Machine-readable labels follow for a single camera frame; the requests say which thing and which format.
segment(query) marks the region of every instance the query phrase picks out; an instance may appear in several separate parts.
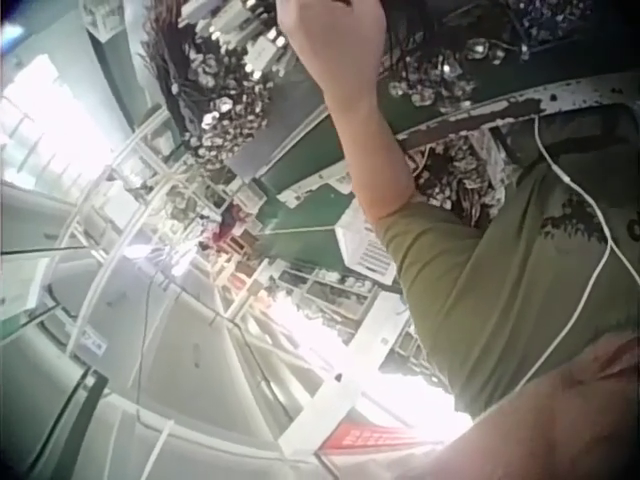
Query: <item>olive green t-shirt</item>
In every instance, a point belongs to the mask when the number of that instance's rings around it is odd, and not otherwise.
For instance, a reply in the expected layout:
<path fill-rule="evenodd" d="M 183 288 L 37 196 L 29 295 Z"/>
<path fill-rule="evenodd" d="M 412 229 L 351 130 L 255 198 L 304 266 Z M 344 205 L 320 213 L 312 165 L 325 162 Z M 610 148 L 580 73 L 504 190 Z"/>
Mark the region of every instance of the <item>olive green t-shirt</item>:
<path fill-rule="evenodd" d="M 600 205 L 616 243 L 640 270 L 637 144 L 556 160 Z M 485 232 L 425 203 L 408 204 L 377 225 L 427 359 L 457 408 L 472 416 L 513 391 L 549 348 L 606 249 L 594 212 L 543 159 L 525 170 Z M 574 327 L 535 376 L 620 322 L 631 326 L 639 311 L 640 289 L 612 253 Z"/>

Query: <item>white earphone cable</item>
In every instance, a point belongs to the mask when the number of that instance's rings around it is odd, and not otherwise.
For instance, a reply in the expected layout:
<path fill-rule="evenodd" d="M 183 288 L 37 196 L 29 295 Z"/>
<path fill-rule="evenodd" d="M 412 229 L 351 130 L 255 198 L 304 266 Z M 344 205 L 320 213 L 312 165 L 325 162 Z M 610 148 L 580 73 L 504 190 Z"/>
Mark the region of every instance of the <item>white earphone cable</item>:
<path fill-rule="evenodd" d="M 631 275 L 635 279 L 636 283 L 640 287 L 640 275 L 638 275 L 638 272 L 635 271 L 635 269 L 633 268 L 633 266 L 631 265 L 629 260 L 627 260 L 627 258 L 624 256 L 624 254 L 620 251 L 618 246 L 613 241 L 613 237 L 611 235 L 611 230 L 609 229 L 609 225 L 607 224 L 607 221 L 605 220 L 604 214 L 600 210 L 600 207 L 598 207 L 598 204 L 595 202 L 595 200 L 593 200 L 593 198 L 591 198 L 589 196 L 589 194 L 587 194 L 587 192 L 585 192 L 579 185 L 574 183 L 574 181 L 571 180 L 571 177 L 569 177 L 569 175 L 567 175 L 553 161 L 553 159 L 551 158 L 551 156 L 549 155 L 549 153 L 545 149 L 544 145 L 542 144 L 542 141 L 540 140 L 540 117 L 535 117 L 535 120 L 534 120 L 534 135 L 535 135 L 535 139 L 536 139 L 536 143 L 538 145 L 538 148 L 540 149 L 540 153 L 542 153 L 542 155 L 546 159 L 547 163 L 549 163 L 549 165 L 551 166 L 551 169 L 556 173 L 556 175 L 558 175 L 558 177 L 560 177 L 560 179 L 564 183 L 566 183 L 569 187 L 571 187 L 576 192 L 578 192 L 587 201 L 587 203 L 589 205 L 591 205 L 591 207 L 595 211 L 595 214 L 598 217 L 598 220 L 600 221 L 600 224 L 602 226 L 602 230 L 604 231 L 604 235 L 607 238 L 607 247 L 605 249 L 604 255 L 602 256 L 602 260 L 600 260 L 600 262 L 598 263 L 598 266 L 593 271 L 593 275 L 591 275 L 591 279 L 589 280 L 589 283 L 587 284 L 587 287 L 586 287 L 584 293 L 582 294 L 582 298 L 580 299 L 580 302 L 578 303 L 578 306 L 577 306 L 574 314 L 571 316 L 571 319 L 569 320 L 567 325 L 564 327 L 564 329 L 560 332 L 560 334 L 557 336 L 557 338 L 553 341 L 553 343 L 549 346 L 547 351 L 544 352 L 542 357 L 540 357 L 540 359 L 536 362 L 536 364 L 529 371 L 529 373 L 527 373 L 525 375 L 525 377 L 522 379 L 520 384 L 516 387 L 516 391 L 520 390 L 520 388 L 522 388 L 531 379 L 531 377 L 533 375 L 535 375 L 535 373 L 538 371 L 540 366 L 545 362 L 545 360 L 547 358 L 549 358 L 549 355 L 551 355 L 551 353 L 555 350 L 555 348 L 558 346 L 558 344 L 562 341 L 562 339 L 567 335 L 569 330 L 571 330 L 573 325 L 576 323 L 576 321 L 578 320 L 578 317 L 582 313 L 582 310 L 584 308 L 585 303 L 587 302 L 587 299 L 589 298 L 589 294 L 591 293 L 591 290 L 593 289 L 593 285 L 595 284 L 595 282 L 596 282 L 596 280 L 598 278 L 598 275 L 600 275 L 600 272 L 602 272 L 602 269 L 604 268 L 605 263 L 609 259 L 611 251 L 615 252 L 615 254 L 620 258 L 620 260 L 622 261 L 624 266 L 629 270 L 629 272 L 631 273 Z"/>

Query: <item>hand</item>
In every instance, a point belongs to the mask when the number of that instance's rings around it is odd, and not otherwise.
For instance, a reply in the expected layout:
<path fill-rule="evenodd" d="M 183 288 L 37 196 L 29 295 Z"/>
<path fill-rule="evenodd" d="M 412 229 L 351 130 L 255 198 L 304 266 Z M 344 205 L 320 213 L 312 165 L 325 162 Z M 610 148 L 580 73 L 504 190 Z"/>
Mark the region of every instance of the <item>hand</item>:
<path fill-rule="evenodd" d="M 380 0 L 277 0 L 277 11 L 330 109 L 375 102 L 386 31 Z"/>

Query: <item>red sign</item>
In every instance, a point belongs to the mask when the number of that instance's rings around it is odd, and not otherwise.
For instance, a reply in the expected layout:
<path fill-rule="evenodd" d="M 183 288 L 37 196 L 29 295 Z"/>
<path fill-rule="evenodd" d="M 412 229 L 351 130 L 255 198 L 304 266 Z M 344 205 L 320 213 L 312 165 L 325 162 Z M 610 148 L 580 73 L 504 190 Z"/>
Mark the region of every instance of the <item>red sign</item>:
<path fill-rule="evenodd" d="M 425 441 L 417 432 L 407 428 L 376 427 L 368 425 L 340 425 L 327 439 L 320 451 L 341 453 L 390 447 L 421 447 L 433 442 Z"/>

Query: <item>sleeve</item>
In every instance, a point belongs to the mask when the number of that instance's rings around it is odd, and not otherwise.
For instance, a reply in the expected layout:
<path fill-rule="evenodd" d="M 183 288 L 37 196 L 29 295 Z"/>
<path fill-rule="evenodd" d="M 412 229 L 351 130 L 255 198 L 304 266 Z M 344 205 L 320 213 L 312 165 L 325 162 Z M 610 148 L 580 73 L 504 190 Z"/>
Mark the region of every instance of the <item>sleeve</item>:
<path fill-rule="evenodd" d="M 453 213 L 426 203 L 405 205 L 378 222 L 376 233 L 397 266 L 418 328 L 445 307 L 482 237 Z"/>

